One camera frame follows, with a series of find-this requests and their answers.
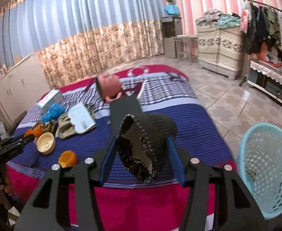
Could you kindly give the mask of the black flat case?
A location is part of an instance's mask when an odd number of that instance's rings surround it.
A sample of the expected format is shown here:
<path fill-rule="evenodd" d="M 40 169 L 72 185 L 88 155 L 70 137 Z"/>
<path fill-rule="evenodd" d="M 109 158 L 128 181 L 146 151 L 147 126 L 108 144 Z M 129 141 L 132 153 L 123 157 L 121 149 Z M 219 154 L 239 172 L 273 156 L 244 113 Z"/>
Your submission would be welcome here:
<path fill-rule="evenodd" d="M 110 103 L 111 136 L 118 134 L 120 125 L 127 114 L 139 114 L 142 109 L 136 95 L 121 97 Z"/>

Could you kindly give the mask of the blue plastic bag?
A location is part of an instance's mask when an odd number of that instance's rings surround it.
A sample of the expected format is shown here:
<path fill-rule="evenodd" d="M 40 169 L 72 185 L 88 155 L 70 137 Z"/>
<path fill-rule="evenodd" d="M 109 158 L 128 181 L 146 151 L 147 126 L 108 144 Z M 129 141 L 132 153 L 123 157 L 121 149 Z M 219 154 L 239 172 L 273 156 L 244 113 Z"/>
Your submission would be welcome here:
<path fill-rule="evenodd" d="M 52 120 L 57 120 L 65 113 L 65 107 L 59 103 L 49 105 L 48 111 L 41 116 L 42 123 L 48 123 Z"/>

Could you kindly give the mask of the small metal stool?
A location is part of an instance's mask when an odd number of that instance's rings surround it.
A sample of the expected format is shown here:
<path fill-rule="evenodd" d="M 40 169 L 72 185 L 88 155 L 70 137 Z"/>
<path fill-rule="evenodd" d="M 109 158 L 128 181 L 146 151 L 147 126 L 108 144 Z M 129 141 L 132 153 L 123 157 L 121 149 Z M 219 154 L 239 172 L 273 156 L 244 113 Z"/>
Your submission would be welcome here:
<path fill-rule="evenodd" d="M 189 61 L 192 61 L 192 47 L 197 43 L 197 35 L 177 35 L 174 38 L 176 46 L 176 59 L 183 59 L 185 56 L 188 57 Z"/>

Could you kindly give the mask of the white low cabinet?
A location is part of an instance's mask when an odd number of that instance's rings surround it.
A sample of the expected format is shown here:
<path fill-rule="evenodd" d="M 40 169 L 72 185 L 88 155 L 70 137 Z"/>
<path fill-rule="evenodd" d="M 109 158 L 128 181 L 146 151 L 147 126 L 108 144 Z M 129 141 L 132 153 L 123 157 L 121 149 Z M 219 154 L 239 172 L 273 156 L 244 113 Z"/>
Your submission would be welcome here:
<path fill-rule="evenodd" d="M 37 55 L 30 54 L 15 64 L 0 78 L 0 103 L 8 124 L 12 125 L 50 90 Z"/>

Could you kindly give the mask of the low tv stand with lace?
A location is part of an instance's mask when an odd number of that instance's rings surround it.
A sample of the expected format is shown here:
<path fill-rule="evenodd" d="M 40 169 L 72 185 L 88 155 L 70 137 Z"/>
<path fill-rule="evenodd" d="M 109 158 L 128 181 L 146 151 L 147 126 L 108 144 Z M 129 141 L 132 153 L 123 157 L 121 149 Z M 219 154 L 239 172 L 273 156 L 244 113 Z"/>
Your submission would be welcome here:
<path fill-rule="evenodd" d="M 282 72 L 263 61 L 252 59 L 247 83 L 282 106 Z"/>

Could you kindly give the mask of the water dispenser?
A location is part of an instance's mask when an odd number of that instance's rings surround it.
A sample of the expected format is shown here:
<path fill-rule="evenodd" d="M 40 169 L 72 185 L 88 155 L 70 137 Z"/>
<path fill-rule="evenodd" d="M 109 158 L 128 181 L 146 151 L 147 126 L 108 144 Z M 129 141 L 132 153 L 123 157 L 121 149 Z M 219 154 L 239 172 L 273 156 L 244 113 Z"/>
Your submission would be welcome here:
<path fill-rule="evenodd" d="M 161 18 L 165 57 L 176 59 L 175 37 L 182 34 L 180 10 L 175 0 L 165 0 L 165 16 Z"/>

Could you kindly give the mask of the teal plastic waste basket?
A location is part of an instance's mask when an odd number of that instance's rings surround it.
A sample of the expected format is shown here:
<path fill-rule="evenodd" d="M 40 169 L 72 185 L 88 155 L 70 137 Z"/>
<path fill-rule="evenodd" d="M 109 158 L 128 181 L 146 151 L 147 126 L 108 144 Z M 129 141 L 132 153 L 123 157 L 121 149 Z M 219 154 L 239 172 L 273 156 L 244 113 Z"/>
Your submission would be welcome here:
<path fill-rule="evenodd" d="M 269 123 L 251 127 L 242 138 L 237 169 L 264 218 L 282 214 L 282 129 Z"/>

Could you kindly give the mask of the beige crumpled cloth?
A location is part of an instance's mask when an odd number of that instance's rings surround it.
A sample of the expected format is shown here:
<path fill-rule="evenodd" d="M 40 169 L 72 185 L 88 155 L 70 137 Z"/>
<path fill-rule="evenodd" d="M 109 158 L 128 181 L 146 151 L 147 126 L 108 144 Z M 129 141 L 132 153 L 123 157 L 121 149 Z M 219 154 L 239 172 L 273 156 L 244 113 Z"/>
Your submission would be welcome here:
<path fill-rule="evenodd" d="M 76 134 L 75 126 L 70 121 L 71 119 L 68 117 L 68 113 L 64 113 L 58 118 L 58 127 L 55 133 L 56 138 L 64 140 Z"/>

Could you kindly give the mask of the blue floral curtain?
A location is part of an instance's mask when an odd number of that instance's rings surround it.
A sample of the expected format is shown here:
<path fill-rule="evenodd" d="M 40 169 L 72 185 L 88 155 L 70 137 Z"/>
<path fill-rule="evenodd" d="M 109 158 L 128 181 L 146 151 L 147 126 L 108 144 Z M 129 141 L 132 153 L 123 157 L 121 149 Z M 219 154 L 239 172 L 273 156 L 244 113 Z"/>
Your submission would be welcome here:
<path fill-rule="evenodd" d="M 50 86 L 164 52 L 163 0 L 10 0 L 0 10 L 0 63 L 35 54 Z"/>

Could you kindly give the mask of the clothes rack with garments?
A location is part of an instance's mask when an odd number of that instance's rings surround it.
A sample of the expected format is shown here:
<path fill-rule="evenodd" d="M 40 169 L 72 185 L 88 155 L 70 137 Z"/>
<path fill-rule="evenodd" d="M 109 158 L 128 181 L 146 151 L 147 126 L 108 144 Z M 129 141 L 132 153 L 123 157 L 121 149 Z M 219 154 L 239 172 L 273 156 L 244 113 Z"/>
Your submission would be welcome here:
<path fill-rule="evenodd" d="M 243 0 L 241 19 L 246 64 L 239 85 L 248 81 L 248 68 L 282 85 L 282 10 Z"/>

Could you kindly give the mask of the covered cabinet with cloth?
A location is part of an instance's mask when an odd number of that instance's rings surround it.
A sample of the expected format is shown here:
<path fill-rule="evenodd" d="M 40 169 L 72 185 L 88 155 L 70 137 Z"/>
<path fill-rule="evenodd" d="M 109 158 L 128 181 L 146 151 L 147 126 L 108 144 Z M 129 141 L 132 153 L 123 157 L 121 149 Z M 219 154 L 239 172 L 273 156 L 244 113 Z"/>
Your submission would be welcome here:
<path fill-rule="evenodd" d="M 197 27 L 198 63 L 202 68 L 235 80 L 243 67 L 240 27 L 220 28 L 216 23 Z"/>

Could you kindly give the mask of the pile of clothes on cabinet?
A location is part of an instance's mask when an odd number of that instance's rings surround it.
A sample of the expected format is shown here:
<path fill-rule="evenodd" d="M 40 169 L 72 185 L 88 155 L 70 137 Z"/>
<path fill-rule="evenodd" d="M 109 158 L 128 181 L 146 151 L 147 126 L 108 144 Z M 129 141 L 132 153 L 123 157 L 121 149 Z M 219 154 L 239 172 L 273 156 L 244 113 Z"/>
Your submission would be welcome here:
<path fill-rule="evenodd" d="M 197 26 L 204 26 L 207 24 L 218 25 L 219 28 L 233 28 L 239 27 L 241 18 L 237 14 L 224 14 L 220 10 L 210 9 L 204 12 L 203 17 L 196 19 Z"/>

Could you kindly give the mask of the black patterned snack bag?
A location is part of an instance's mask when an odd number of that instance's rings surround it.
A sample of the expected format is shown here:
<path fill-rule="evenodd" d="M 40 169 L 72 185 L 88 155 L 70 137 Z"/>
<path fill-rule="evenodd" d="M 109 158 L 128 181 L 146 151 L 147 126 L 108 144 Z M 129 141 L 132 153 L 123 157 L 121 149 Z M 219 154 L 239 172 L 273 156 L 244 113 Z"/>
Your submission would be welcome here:
<path fill-rule="evenodd" d="M 175 137 L 177 126 L 165 114 L 127 114 L 115 146 L 123 166 L 144 183 L 152 184 L 167 159 L 167 139 Z"/>

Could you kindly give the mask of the teal cardboard box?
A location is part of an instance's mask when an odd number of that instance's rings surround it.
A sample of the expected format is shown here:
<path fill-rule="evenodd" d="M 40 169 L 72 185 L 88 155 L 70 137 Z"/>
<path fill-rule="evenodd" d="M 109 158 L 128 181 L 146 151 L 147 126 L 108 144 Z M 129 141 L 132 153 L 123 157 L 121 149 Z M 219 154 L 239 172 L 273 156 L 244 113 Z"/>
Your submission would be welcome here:
<path fill-rule="evenodd" d="M 61 103 L 63 100 L 62 93 L 60 90 L 52 89 L 48 94 L 46 94 L 38 103 L 37 107 L 40 109 L 42 114 L 45 114 L 49 106 L 53 103 Z"/>

